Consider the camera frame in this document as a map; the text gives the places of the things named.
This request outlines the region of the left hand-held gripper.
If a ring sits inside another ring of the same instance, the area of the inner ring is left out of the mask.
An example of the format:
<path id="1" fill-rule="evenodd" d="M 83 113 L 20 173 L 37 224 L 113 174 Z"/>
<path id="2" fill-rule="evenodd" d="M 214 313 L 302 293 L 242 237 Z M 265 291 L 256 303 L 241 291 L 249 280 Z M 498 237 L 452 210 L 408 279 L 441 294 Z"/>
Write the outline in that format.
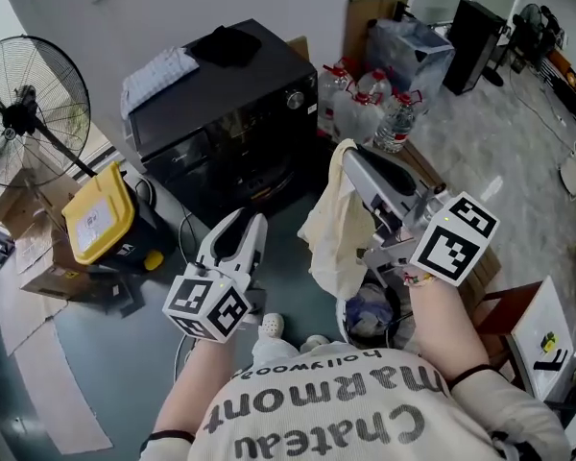
<path id="1" fill-rule="evenodd" d="M 262 261 L 268 221 L 262 213 L 247 227 L 245 220 L 243 208 L 227 215 L 204 238 L 197 263 L 171 285 L 162 311 L 190 338 L 226 343 L 236 330 L 261 323 L 267 293 L 243 272 Z"/>

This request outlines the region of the cream clothes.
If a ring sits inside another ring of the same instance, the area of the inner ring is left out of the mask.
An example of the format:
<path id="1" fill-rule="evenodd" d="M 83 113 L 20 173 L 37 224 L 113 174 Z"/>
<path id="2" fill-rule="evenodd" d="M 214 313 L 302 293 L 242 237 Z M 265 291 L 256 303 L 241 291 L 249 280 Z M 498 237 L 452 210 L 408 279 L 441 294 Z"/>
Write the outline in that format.
<path id="1" fill-rule="evenodd" d="M 343 155 L 355 146 L 348 138 L 335 148 L 326 188 L 298 231 L 311 252 L 309 273 L 339 301 L 353 298 L 363 283 L 368 268 L 357 251 L 368 246 L 375 231 L 371 214 L 344 171 Z"/>

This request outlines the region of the black washing machine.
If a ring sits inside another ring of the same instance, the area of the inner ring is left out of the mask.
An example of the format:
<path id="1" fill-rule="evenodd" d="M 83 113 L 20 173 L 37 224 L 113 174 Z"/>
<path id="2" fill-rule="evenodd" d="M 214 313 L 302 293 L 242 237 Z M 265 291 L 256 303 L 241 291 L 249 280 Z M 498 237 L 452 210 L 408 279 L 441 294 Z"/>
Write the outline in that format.
<path id="1" fill-rule="evenodd" d="M 199 60 L 126 121 L 147 172 L 208 227 L 296 186 L 316 138 L 316 68 L 254 19 L 231 28 L 260 42 L 248 64 Z"/>

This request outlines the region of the white laundry basket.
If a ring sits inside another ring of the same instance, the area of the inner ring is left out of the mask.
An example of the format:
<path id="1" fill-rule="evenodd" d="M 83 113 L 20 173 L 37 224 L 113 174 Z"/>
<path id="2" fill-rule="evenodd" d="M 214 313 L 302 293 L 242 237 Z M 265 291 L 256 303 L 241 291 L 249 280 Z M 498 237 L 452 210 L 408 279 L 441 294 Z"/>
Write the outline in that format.
<path id="1" fill-rule="evenodd" d="M 365 278 L 362 285 L 364 283 L 374 283 L 385 288 L 386 296 L 392 303 L 393 310 L 396 313 L 395 319 L 383 335 L 369 339 L 359 338 L 348 332 L 346 323 L 346 302 L 348 300 L 337 300 L 335 308 L 336 321 L 343 340 L 360 350 L 379 348 L 412 350 L 414 348 L 415 323 L 407 291 L 397 292 L 390 285 L 384 286 L 374 278 Z"/>

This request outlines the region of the clear ribbed water bottle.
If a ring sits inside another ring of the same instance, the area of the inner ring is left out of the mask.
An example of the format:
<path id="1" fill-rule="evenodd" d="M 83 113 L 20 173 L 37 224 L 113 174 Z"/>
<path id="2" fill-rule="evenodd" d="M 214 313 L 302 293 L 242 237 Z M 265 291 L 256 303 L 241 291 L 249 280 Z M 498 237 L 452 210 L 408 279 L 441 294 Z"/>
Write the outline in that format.
<path id="1" fill-rule="evenodd" d="M 379 123 L 373 145 L 388 153 L 397 153 L 403 147 L 416 122 L 415 105 L 422 101 L 419 90 L 399 93 L 393 105 Z"/>

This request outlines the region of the person's white left shoe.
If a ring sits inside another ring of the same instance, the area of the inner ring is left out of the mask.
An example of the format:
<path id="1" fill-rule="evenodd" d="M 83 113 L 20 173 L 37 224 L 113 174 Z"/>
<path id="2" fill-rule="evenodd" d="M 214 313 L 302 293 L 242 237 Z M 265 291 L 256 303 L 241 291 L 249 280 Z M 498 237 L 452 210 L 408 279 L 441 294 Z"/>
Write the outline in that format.
<path id="1" fill-rule="evenodd" d="M 267 313 L 262 318 L 258 327 L 258 336 L 260 338 L 280 339 L 284 331 L 284 319 L 281 314 Z"/>

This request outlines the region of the wooden slat bench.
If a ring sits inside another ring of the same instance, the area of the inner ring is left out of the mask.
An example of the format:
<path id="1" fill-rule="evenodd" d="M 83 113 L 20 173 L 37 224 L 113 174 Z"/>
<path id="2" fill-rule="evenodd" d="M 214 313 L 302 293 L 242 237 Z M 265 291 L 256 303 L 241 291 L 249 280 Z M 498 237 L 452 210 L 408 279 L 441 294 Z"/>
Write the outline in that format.
<path id="1" fill-rule="evenodd" d="M 397 155 L 409 164 L 429 186 L 445 182 L 445 179 L 410 140 L 406 141 Z M 459 286 L 459 293 L 469 311 L 481 303 L 487 293 L 486 288 L 500 270 L 501 264 L 496 254 L 488 248 Z"/>

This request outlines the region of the plastic-wrapped grey appliance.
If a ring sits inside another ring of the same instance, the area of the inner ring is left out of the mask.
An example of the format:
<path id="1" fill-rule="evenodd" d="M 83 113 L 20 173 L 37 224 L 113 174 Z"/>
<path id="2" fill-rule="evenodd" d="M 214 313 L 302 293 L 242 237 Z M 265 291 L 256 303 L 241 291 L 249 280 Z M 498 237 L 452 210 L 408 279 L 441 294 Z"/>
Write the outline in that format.
<path id="1" fill-rule="evenodd" d="M 368 23 L 365 64 L 384 70 L 398 92 L 417 90 L 418 115 L 426 114 L 435 102 L 454 56 L 451 42 L 415 17 Z"/>

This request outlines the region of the upright cardboard panel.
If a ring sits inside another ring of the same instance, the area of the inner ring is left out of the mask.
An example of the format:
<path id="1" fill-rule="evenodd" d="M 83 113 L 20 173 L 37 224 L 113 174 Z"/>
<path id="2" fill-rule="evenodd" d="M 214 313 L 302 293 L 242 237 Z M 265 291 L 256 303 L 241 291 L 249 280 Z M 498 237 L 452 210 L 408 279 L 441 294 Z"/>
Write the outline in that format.
<path id="1" fill-rule="evenodd" d="M 379 18 L 392 18 L 398 3 L 407 5 L 408 0 L 347 1 L 342 57 L 348 58 L 352 74 L 358 75 L 362 69 L 369 22 Z"/>

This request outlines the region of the brown cardboard box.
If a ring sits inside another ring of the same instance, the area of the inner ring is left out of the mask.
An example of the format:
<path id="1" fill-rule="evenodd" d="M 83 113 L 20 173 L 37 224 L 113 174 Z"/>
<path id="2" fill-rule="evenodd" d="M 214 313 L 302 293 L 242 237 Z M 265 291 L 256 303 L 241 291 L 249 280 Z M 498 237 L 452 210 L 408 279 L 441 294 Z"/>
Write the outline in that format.
<path id="1" fill-rule="evenodd" d="M 34 186 L 33 181 L 33 172 L 21 168 L 12 183 L 0 189 L 0 227 L 14 241 L 17 274 L 23 275 L 46 256 L 51 259 L 51 266 L 83 272 L 85 267 L 73 256 L 62 216 L 62 209 L 80 185 L 68 176 L 43 186 Z M 23 186 L 18 188 L 15 182 L 22 182 Z"/>
<path id="2" fill-rule="evenodd" d="M 21 238 L 15 242 L 15 262 L 21 290 L 61 300 L 88 301 L 121 280 L 115 272 L 79 264 L 63 240 Z"/>

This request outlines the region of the person's cream printed shirt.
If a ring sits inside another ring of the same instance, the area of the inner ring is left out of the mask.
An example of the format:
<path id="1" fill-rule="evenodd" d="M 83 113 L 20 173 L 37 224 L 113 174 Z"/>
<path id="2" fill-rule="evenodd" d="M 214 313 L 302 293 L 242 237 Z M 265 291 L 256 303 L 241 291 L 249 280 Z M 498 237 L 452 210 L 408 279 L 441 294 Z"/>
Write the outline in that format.
<path id="1" fill-rule="evenodd" d="M 558 417 L 491 367 L 453 381 L 398 350 L 326 352 L 235 375 L 196 431 L 139 461 L 570 461 Z"/>

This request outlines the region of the white-topped brown table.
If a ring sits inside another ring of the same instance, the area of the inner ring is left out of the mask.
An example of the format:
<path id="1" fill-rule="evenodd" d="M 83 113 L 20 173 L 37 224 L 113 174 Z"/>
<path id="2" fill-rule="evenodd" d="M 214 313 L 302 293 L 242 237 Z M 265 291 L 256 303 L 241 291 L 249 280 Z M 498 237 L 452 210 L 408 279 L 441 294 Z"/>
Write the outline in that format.
<path id="1" fill-rule="evenodd" d="M 477 332 L 505 340 L 526 391 L 539 400 L 546 400 L 574 354 L 569 326 L 552 278 L 489 293 L 483 302 L 492 302 L 493 307 L 476 326 Z M 553 351 L 543 353 L 540 342 L 548 332 L 554 332 L 558 341 Z M 559 372 L 533 370 L 535 361 L 551 360 L 558 349 L 568 350 Z"/>

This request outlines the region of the small black standing fan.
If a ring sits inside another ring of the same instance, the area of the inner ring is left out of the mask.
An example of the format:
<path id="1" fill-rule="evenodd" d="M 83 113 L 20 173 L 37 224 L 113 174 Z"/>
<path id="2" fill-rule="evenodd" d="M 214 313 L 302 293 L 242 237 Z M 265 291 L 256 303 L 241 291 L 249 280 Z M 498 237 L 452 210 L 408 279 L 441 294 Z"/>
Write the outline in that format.
<path id="1" fill-rule="evenodd" d="M 538 5 L 528 4 L 525 6 L 520 13 L 513 15 L 512 23 L 514 29 L 495 66 L 486 66 L 482 73 L 483 77 L 495 86 L 504 85 L 498 68 L 503 64 L 510 51 L 515 53 L 519 50 L 525 61 L 534 63 L 540 46 L 543 24 L 541 9 Z"/>

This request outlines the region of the black L-shaped tool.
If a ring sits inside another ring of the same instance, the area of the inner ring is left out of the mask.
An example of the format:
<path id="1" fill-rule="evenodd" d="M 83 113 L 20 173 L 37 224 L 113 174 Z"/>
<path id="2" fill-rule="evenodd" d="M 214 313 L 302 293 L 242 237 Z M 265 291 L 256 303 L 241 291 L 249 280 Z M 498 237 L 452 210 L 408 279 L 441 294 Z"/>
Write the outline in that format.
<path id="1" fill-rule="evenodd" d="M 567 355 L 568 355 L 567 349 L 558 349 L 556 350 L 555 356 L 551 360 L 535 361 L 533 364 L 533 370 L 557 373 L 564 367 Z"/>

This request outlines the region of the large black standing fan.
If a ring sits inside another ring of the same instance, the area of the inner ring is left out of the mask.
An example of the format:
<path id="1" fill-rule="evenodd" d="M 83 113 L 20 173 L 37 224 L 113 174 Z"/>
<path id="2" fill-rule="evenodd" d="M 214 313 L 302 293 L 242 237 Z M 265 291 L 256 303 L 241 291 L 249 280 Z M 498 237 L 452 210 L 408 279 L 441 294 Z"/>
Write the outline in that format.
<path id="1" fill-rule="evenodd" d="M 0 39 L 0 187 L 43 186 L 78 168 L 91 103 L 77 65 L 38 36 Z"/>

